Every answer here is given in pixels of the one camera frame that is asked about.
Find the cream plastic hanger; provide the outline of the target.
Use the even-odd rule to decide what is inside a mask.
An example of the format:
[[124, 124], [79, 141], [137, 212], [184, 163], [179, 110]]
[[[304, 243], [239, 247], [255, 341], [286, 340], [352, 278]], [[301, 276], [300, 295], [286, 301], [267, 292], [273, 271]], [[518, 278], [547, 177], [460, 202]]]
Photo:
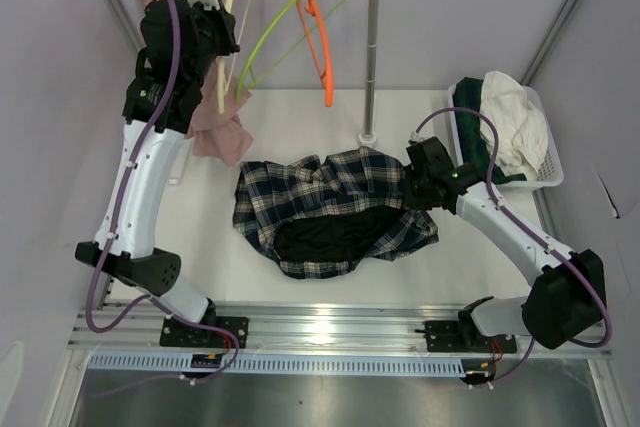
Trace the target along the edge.
[[[240, 43], [240, 40], [242, 39], [244, 30], [245, 30], [245, 25], [246, 25], [246, 20], [248, 17], [248, 13], [249, 13], [249, 9], [251, 7], [253, 0], [247, 0], [246, 4], [245, 4], [245, 8], [244, 8], [244, 13], [241, 19], [241, 23], [240, 23], [240, 27], [239, 27], [239, 31], [236, 35], [236, 41], [237, 43]], [[231, 13], [233, 11], [233, 5], [234, 5], [234, 0], [225, 0], [224, 1], [224, 6], [227, 10], [228, 13]], [[231, 61], [231, 67], [230, 69], [227, 69], [226, 66], [226, 60], [222, 59], [220, 61], [217, 62], [217, 80], [216, 80], [216, 100], [217, 100], [217, 105], [218, 105], [218, 113], [220, 115], [225, 113], [226, 110], [226, 104], [225, 104], [225, 98], [230, 90], [230, 86], [231, 86], [231, 75], [233, 74], [234, 71], [234, 67], [236, 64], [236, 58], [237, 58], [237, 53], [234, 53], [232, 55], [232, 61]]]

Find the pink pleated skirt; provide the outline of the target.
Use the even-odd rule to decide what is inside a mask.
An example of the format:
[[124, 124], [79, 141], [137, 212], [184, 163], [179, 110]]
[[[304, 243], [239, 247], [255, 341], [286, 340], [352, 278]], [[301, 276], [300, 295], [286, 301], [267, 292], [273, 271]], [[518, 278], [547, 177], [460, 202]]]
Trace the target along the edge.
[[173, 29], [168, 0], [145, 0], [140, 30], [145, 46], [138, 52], [135, 77], [126, 91], [123, 115], [128, 123], [148, 122], [168, 85], [173, 64], [173, 38], [180, 42], [177, 77], [170, 98], [155, 121], [154, 130], [172, 130], [193, 141], [192, 153], [199, 157], [216, 157], [225, 165], [239, 162], [253, 142], [241, 124], [238, 112], [250, 97], [244, 91], [239, 102], [228, 92], [226, 110], [220, 115], [216, 100], [217, 62], [215, 59], [189, 56], [190, 5], [176, 3], [179, 29]]

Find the plaid green white skirt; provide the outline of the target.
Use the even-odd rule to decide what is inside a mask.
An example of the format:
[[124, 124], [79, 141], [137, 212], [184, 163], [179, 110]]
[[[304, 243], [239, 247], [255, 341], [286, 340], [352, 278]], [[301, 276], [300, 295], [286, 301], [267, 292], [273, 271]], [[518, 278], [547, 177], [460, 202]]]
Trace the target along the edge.
[[291, 164], [240, 166], [234, 228], [287, 277], [329, 279], [365, 259], [393, 262], [439, 240], [425, 211], [405, 204], [402, 163], [368, 147]]

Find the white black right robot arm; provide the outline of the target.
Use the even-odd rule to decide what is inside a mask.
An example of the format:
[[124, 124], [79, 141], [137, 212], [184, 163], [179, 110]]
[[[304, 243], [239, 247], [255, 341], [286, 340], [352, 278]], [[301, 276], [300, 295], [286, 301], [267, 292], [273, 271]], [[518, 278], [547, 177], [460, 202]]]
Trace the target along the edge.
[[460, 311], [456, 336], [464, 348], [479, 350], [494, 336], [514, 334], [556, 349], [576, 342], [598, 322], [611, 322], [603, 262], [596, 253], [578, 252], [521, 218], [474, 165], [454, 166], [439, 139], [413, 142], [406, 151], [405, 207], [440, 208], [460, 217], [488, 238], [530, 287], [525, 297], [486, 297]]

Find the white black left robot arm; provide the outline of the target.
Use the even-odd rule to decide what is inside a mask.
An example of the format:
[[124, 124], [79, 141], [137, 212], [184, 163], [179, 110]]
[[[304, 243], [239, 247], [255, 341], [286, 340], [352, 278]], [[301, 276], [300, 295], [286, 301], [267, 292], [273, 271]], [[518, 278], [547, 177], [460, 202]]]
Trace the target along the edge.
[[153, 0], [141, 21], [145, 42], [126, 90], [123, 147], [102, 224], [75, 258], [158, 302], [184, 320], [197, 347], [216, 337], [212, 301], [181, 272], [181, 259], [155, 242], [159, 207], [202, 87], [214, 61], [238, 52], [234, 17], [224, 8], [187, 0]]

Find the orange plastic hanger on rack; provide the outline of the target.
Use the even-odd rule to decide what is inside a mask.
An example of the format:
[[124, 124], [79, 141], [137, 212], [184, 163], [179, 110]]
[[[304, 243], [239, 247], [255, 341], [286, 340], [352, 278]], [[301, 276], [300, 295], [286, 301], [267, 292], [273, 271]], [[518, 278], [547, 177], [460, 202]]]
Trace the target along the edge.
[[[324, 105], [329, 108], [334, 100], [334, 74], [331, 59], [331, 49], [324, 17], [317, 0], [295, 0], [296, 10], [304, 31], [304, 38], [309, 46], [310, 53], [324, 90]], [[320, 36], [321, 54], [318, 53], [313, 41], [311, 28], [307, 25], [306, 18], [316, 20], [317, 31]]]

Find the green plastic hanger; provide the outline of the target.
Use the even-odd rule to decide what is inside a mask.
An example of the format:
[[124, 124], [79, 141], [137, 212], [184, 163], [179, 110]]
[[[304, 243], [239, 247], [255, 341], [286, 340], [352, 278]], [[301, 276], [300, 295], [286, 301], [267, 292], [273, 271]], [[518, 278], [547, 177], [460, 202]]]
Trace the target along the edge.
[[[326, 26], [326, 30], [328, 33], [328, 29], [327, 29], [327, 24], [326, 21], [331, 17], [331, 15], [339, 8], [341, 7], [347, 0], [340, 0], [338, 1], [329, 11], [327, 11], [326, 13], [322, 12], [320, 3], [320, 9], [322, 12], [322, 15], [324, 17], [324, 22], [325, 22], [325, 26]], [[259, 39], [257, 40], [255, 46], [253, 47], [253, 50], [251, 51], [251, 53], [248, 55], [248, 58], [241, 70], [241, 73], [238, 76], [237, 79], [237, 83], [236, 83], [236, 88], [235, 88], [235, 100], [237, 102], [240, 101], [242, 94], [244, 93], [245, 90], [251, 90], [254, 89], [256, 87], [258, 87], [267, 77], [269, 77], [271, 75], [271, 73], [275, 70], [276, 67], [278, 67], [290, 54], [293, 53], [293, 51], [302, 43], [302, 42], [306, 42], [306, 39], [304, 38], [304, 31], [303, 31], [303, 35], [284, 53], [282, 54], [273, 65], [271, 65], [263, 74], [261, 74], [260, 76], [256, 76], [255, 72], [254, 72], [254, 62], [256, 61], [258, 55], [261, 53], [265, 42], [268, 40], [268, 38], [271, 36], [272, 32], [279, 26], [279, 24], [281, 23], [281, 21], [284, 19], [285, 15], [287, 13], [289, 13], [292, 9], [296, 10], [296, 5], [295, 5], [295, 0], [288, 0], [287, 3], [275, 14], [275, 16], [272, 18], [272, 20], [270, 21], [270, 23], [267, 25], [267, 27], [265, 28], [265, 30], [263, 31], [263, 33], [261, 34], [261, 36], [259, 37]], [[314, 44], [316, 46], [316, 49], [318, 51], [319, 54], [321, 54], [321, 42], [320, 42], [320, 36], [319, 33], [317, 31], [317, 27], [316, 27], [316, 20], [312, 17], [307, 17], [306, 18], [306, 22], [307, 25], [311, 28], [311, 32], [312, 32], [312, 36], [313, 36], [313, 41]], [[330, 49], [331, 49], [331, 59], [332, 59], [332, 65], [333, 65], [333, 55], [332, 55], [332, 47], [331, 47], [331, 42], [330, 42]], [[334, 74], [334, 91], [335, 91], [335, 73], [334, 73], [334, 65], [333, 65], [333, 74]]]

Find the dark green cloth in basket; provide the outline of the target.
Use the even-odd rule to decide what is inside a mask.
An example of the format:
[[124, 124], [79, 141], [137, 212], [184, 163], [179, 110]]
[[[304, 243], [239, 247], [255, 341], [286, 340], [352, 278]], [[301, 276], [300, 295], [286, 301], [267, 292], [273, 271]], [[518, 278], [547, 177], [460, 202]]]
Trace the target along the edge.
[[[482, 84], [482, 79], [464, 77], [455, 86], [452, 96], [453, 105], [479, 112]], [[474, 164], [485, 175], [492, 149], [487, 149], [487, 145], [480, 135], [480, 127], [484, 125], [484, 122], [469, 113], [455, 112], [454, 115], [464, 162]], [[498, 165], [494, 166], [492, 181], [496, 185], [525, 180], [526, 177], [522, 173], [506, 175]]]

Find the white cloth in basket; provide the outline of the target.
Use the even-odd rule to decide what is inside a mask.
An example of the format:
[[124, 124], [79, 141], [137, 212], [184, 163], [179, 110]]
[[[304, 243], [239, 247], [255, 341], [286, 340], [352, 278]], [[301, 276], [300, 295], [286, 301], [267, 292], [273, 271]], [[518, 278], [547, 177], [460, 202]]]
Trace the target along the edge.
[[498, 151], [495, 165], [505, 176], [522, 174], [535, 181], [545, 159], [549, 135], [543, 112], [512, 77], [488, 72], [481, 86], [479, 112], [495, 127]]

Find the white perforated laundry basket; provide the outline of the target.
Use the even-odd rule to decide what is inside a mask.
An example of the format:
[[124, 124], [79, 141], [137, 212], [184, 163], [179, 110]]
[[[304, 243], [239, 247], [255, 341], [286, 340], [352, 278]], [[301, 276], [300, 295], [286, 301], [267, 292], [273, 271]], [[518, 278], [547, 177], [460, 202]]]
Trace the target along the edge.
[[[452, 137], [453, 147], [450, 150], [451, 158], [455, 166], [459, 166], [463, 163], [463, 155], [460, 146], [457, 122], [455, 113], [449, 113], [449, 125]], [[501, 189], [522, 189], [526, 192], [533, 192], [535, 190], [559, 186], [564, 180], [564, 172], [561, 166], [561, 161], [556, 148], [556, 144], [553, 139], [553, 135], [550, 127], [548, 130], [548, 148], [545, 158], [538, 170], [537, 178], [533, 181], [510, 181], [500, 185]]]

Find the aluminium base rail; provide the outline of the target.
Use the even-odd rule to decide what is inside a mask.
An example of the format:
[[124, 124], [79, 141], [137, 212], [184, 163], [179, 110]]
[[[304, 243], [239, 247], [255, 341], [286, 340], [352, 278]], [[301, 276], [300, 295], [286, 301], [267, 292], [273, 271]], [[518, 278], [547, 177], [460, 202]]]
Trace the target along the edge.
[[[454, 320], [457, 306], [414, 308], [220, 302], [220, 316], [249, 319], [245, 353], [409, 356], [425, 355], [426, 340], [417, 331], [428, 320]], [[69, 349], [160, 349], [165, 315], [145, 301], [114, 329], [97, 334], [81, 311], [73, 324]]]

